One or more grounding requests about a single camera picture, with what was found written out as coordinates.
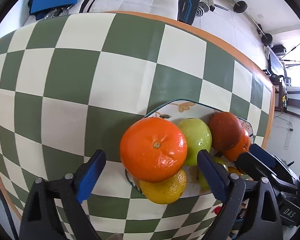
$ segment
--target green and white checkered tablecloth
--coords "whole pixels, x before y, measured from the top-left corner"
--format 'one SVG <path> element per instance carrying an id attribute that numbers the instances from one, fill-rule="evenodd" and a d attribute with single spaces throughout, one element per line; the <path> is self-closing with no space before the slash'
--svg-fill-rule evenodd
<path id="1" fill-rule="evenodd" d="M 150 202 L 125 178 L 120 138 L 157 106 L 186 98 L 247 119 L 261 144 L 270 95 L 226 51 L 161 21 L 115 13 L 40 21 L 0 39 L 0 177 L 22 213 L 36 177 L 60 179 L 100 148 L 106 167 L 82 206 L 102 239 L 200 239 L 220 203 L 212 194 Z"/>

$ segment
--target green apple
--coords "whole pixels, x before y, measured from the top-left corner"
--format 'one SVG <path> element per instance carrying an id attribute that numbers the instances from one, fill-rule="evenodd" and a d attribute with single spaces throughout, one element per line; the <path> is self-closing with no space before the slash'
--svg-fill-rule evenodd
<path id="1" fill-rule="evenodd" d="M 214 161 L 216 163 L 220 163 L 222 164 L 222 166 L 228 171 L 228 167 L 226 166 L 226 163 L 223 159 L 219 158 L 219 157 L 213 157 Z M 199 184 L 200 186 L 204 189 L 204 190 L 210 190 L 210 187 L 208 185 L 207 180 L 205 179 L 204 175 L 202 174 L 202 172 L 199 169 L 199 173 L 198 173 L 198 180 L 199 180 Z"/>
<path id="2" fill-rule="evenodd" d="M 188 152 L 184 165 L 196 166 L 197 155 L 200 150 L 210 152 L 212 144 L 211 131 L 204 121 L 198 118 L 187 118 L 178 124 L 186 137 Z"/>

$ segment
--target yellow lemon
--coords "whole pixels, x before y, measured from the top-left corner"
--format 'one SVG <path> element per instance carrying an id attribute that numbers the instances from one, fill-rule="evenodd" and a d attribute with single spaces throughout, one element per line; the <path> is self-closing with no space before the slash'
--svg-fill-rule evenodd
<path id="1" fill-rule="evenodd" d="M 187 174 L 183 169 L 173 177 L 162 182 L 150 183 L 140 181 L 143 194 L 157 204 L 170 204 L 178 200 L 187 185 Z"/>

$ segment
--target floor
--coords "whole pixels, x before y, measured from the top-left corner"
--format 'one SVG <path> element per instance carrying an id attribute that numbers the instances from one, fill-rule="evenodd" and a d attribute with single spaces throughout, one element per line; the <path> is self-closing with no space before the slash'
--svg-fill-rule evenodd
<path id="1" fill-rule="evenodd" d="M 202 17 L 195 17 L 192 26 L 205 30 L 228 42 L 256 63 L 259 68 L 267 68 L 267 60 L 256 26 L 244 15 L 233 12 L 233 6 L 226 0 L 214 0 L 232 12 L 216 8 Z"/>

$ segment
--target screw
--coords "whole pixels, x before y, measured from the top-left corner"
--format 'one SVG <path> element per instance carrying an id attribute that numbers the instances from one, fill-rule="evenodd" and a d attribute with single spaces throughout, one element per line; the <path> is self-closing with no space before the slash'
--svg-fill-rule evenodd
<path id="1" fill-rule="evenodd" d="M 66 178 L 66 179 L 72 179 L 72 178 L 73 178 L 73 174 L 72 174 L 72 173 L 67 173 L 67 174 L 65 175 L 65 178 Z"/>
<path id="2" fill-rule="evenodd" d="M 36 178 L 34 182 L 38 184 L 38 183 L 41 183 L 41 181 L 42 181 L 42 178 Z"/>
<path id="3" fill-rule="evenodd" d="M 239 175 L 236 173 L 231 173 L 230 177 L 231 177 L 231 179 L 239 179 Z"/>
<path id="4" fill-rule="evenodd" d="M 266 177 L 262 177 L 261 181 L 265 184 L 267 184 L 269 182 L 269 179 Z"/>

